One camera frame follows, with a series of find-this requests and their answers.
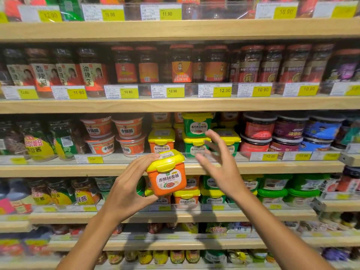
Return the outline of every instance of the yellow label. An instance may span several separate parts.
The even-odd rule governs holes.
[[[271,204],[270,209],[281,209],[281,204]]]
[[[244,239],[244,238],[247,238],[247,234],[236,234],[235,237],[238,239]]]
[[[123,9],[101,9],[104,22],[123,22],[125,15]]]
[[[8,23],[8,18],[4,12],[0,11],[0,24]]]
[[[211,209],[212,210],[224,210],[224,206],[223,205],[212,205]]]
[[[312,236],[313,236],[313,237],[324,237],[324,234],[321,233],[321,232],[313,232],[313,233],[312,233]]]
[[[21,99],[39,99],[35,89],[18,89]]]
[[[345,93],[346,96],[360,96],[360,85],[350,85]]]
[[[134,88],[120,88],[120,95],[122,99],[138,99],[139,90]]]
[[[338,195],[336,195],[336,199],[338,200],[348,200],[349,198],[350,198],[349,194],[339,193]]]
[[[160,205],[159,206],[159,211],[170,211],[171,210],[171,205]]]
[[[69,99],[88,99],[85,89],[68,89]]]
[[[39,18],[43,23],[62,22],[61,13],[58,10],[39,10]]]
[[[181,21],[181,8],[160,8],[160,21]]]
[[[296,6],[278,6],[274,11],[274,19],[294,19],[296,12]]]
[[[185,97],[185,88],[166,88],[166,97],[171,98],[184,98]]]
[[[92,205],[89,207],[83,207],[84,211],[88,211],[88,212],[94,212],[97,211],[96,206]]]
[[[214,87],[214,98],[229,98],[231,97],[232,87]]]
[[[340,232],[340,231],[330,231],[329,233],[333,237],[341,237],[341,236],[343,236],[342,232]]]
[[[356,6],[336,6],[331,18],[352,18],[355,15]]]
[[[279,154],[266,153],[266,154],[263,155],[262,160],[263,161],[277,161],[278,160],[278,155]]]
[[[330,161],[330,160],[337,160],[340,156],[340,153],[327,153],[324,155],[324,160],[325,161]]]
[[[14,165],[27,165],[27,161],[24,157],[12,157],[10,161]]]
[[[298,153],[295,155],[295,161],[309,161],[311,153]]]
[[[180,239],[180,236],[179,235],[168,235],[168,236],[166,236],[166,238],[168,240],[178,240],[178,239]]]
[[[45,212],[57,212],[58,210],[56,209],[56,207],[43,207],[43,210]]]
[[[316,96],[318,85],[301,85],[298,96]]]
[[[258,97],[258,96],[270,96],[271,95],[271,89],[272,86],[255,86],[254,90],[252,91],[252,96],[253,97]]]

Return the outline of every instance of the shelf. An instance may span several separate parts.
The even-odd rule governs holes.
[[[346,237],[306,237],[303,238],[312,247],[352,247],[360,245],[360,236]],[[70,251],[76,241],[50,241],[52,251]],[[204,249],[255,249],[266,248],[260,238],[249,239],[189,239],[189,240],[109,240],[105,251],[120,250],[204,250]]]
[[[28,221],[0,221],[0,233],[30,232],[31,229]]]
[[[316,221],[312,209],[271,210],[281,221]],[[96,212],[31,213],[32,224],[87,224]],[[240,210],[224,211],[146,211],[138,212],[123,223],[146,222],[246,222]]]
[[[128,22],[10,22],[0,42],[118,42],[353,38],[360,18]]]
[[[279,96],[210,99],[2,100],[0,113],[68,113],[69,110],[71,113],[271,111],[314,108],[342,110],[358,109],[359,99],[358,96]]]
[[[360,167],[360,154],[342,153],[339,160],[350,167]]]
[[[360,200],[316,200],[314,206],[321,212],[360,211]]]
[[[237,166],[242,174],[324,173],[344,169],[340,161],[237,162]],[[126,167],[127,164],[2,165],[0,177],[117,176]],[[185,172],[188,175],[206,174],[198,163],[186,163]]]

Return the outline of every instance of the person's left hand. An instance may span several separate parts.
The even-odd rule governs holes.
[[[128,165],[122,175],[116,178],[105,204],[99,211],[114,226],[159,199],[155,195],[141,197],[136,192],[140,177],[159,156],[159,154],[152,153],[139,157]]]

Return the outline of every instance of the yellow lid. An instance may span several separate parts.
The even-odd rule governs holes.
[[[182,113],[182,118],[192,119],[195,122],[203,122],[207,118],[212,118],[212,113]]]
[[[175,131],[171,128],[155,128],[150,132],[148,141],[156,145],[175,142]]]
[[[145,187],[145,197],[151,196],[154,194],[154,191],[152,189],[149,189],[148,186]]]
[[[175,129],[183,129],[183,128],[184,128],[184,124],[183,124],[183,123],[175,123],[175,122],[174,122],[174,125],[173,125],[172,127],[175,128]]]
[[[227,128],[234,128],[236,125],[239,125],[237,121],[221,121],[220,126],[224,126]]]
[[[150,164],[146,172],[158,171],[166,172],[175,168],[176,164],[185,161],[185,157],[177,150],[162,151],[159,153],[160,158]]]
[[[200,196],[200,190],[199,189],[192,189],[192,190],[178,190],[173,193],[175,197],[181,197],[182,199],[190,199],[194,196]]]
[[[200,184],[200,192],[201,192],[201,195],[210,196],[211,198],[219,198],[219,197],[225,195],[225,193],[223,193],[221,190],[204,189],[204,186],[202,184]]]
[[[182,132],[182,139],[185,143],[193,144],[194,146],[201,146],[205,144],[205,140],[211,142],[211,138],[209,137],[188,137],[185,134],[185,131]]]
[[[233,145],[235,142],[241,141],[239,135],[232,129],[214,129],[214,131],[225,141],[226,145]]]
[[[171,128],[171,123],[170,122],[166,122],[166,123],[152,123],[151,124],[151,128],[155,129],[155,128]]]

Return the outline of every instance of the orange label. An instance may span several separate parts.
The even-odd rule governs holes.
[[[82,77],[87,91],[102,91],[102,85],[108,84],[106,66],[101,63],[80,63]]]
[[[38,91],[51,92],[51,85],[62,85],[55,64],[32,63],[31,66]]]
[[[84,85],[79,64],[60,63],[56,64],[56,68],[62,85]]]
[[[218,61],[205,63],[204,81],[223,81],[226,65]]]
[[[193,63],[190,61],[173,61],[172,62],[172,81],[191,82],[193,81]]]
[[[115,63],[118,83],[136,83],[137,73],[133,63]]]
[[[204,63],[194,63],[193,69],[194,69],[193,79],[194,80],[203,80],[204,79]]]
[[[159,67],[157,63],[139,63],[140,82],[159,82]]]

